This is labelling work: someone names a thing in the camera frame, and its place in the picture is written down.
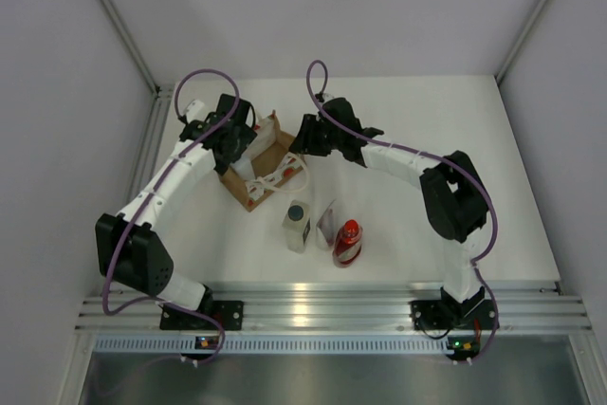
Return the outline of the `burlap watermelon canvas bag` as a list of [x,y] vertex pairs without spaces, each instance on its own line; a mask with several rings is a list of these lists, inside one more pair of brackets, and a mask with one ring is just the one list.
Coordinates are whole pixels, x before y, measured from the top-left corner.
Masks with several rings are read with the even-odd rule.
[[275,193],[295,194],[305,190],[310,172],[302,155],[289,152],[295,139],[282,129],[276,111],[256,121],[256,139],[243,155],[250,158],[253,181],[243,181],[229,166],[219,181],[235,200],[252,212]]

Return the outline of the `clear bottle grey cap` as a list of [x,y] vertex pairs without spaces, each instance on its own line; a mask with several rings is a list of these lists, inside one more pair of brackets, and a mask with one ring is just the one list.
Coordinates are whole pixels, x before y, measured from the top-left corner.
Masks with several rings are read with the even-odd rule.
[[282,228],[287,248],[296,253],[303,253],[311,231],[309,205],[299,200],[291,201]]

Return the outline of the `clear plastic tube pack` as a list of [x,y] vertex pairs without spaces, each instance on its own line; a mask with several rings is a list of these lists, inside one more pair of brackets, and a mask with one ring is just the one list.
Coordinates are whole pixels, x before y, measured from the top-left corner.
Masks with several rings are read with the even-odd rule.
[[316,245],[319,249],[331,250],[337,236],[336,222],[337,200],[334,199],[325,208],[316,224]]

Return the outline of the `red shampoo bottle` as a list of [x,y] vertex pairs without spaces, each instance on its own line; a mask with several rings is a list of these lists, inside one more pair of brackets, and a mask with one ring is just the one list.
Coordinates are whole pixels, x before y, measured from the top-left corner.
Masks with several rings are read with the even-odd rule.
[[354,219],[347,220],[338,230],[333,247],[333,262],[337,267],[349,267],[362,250],[362,226]]

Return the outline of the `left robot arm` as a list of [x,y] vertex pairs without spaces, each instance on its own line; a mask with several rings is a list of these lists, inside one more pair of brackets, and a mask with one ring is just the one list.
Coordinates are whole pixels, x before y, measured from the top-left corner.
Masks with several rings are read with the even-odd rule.
[[165,163],[152,180],[118,214],[103,214],[95,225],[99,268],[115,281],[148,298],[176,305],[196,329],[214,316],[212,291],[183,276],[162,236],[197,184],[212,172],[222,175],[257,137],[249,101],[223,94],[216,109],[192,101],[185,126]]

